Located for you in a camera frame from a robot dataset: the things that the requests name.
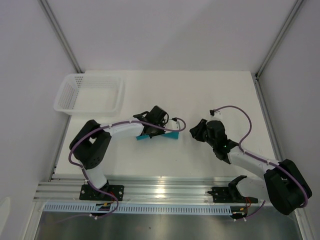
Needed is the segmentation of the teal t-shirt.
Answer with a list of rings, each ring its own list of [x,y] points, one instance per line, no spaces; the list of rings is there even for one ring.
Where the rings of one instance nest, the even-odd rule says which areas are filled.
[[[156,137],[165,137],[169,139],[177,140],[179,138],[179,132],[167,132],[165,134],[157,135]],[[144,139],[151,139],[149,135],[141,135],[135,137],[137,141],[144,140]]]

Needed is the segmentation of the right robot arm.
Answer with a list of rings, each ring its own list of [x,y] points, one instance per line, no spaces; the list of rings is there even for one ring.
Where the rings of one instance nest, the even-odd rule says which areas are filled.
[[[228,189],[232,201],[239,202],[245,197],[268,201],[283,215],[308,204],[312,191],[292,160],[276,162],[244,150],[228,138],[220,120],[202,119],[189,132],[193,139],[207,143],[219,160],[257,176],[257,180],[245,175],[234,179]]]

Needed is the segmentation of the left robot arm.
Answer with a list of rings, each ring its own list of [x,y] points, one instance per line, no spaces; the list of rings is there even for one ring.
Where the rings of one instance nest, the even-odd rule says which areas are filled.
[[[89,120],[69,145],[71,154],[78,160],[85,178],[91,183],[91,194],[97,200],[103,200],[109,193],[109,182],[100,167],[112,140],[163,135],[169,115],[159,106],[151,111],[134,115],[128,120],[102,127],[94,119]]]

